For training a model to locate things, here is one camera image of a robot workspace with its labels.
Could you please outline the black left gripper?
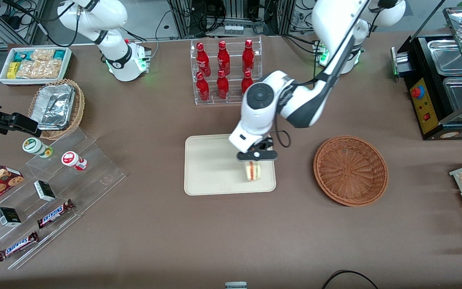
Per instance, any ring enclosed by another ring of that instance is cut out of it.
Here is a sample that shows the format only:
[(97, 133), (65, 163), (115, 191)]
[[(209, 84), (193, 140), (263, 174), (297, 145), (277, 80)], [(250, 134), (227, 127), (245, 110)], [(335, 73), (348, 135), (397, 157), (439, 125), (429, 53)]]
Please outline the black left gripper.
[(266, 137), (262, 141), (251, 146), (251, 151), (266, 151), (268, 148), (271, 148), (274, 144), (272, 137)]

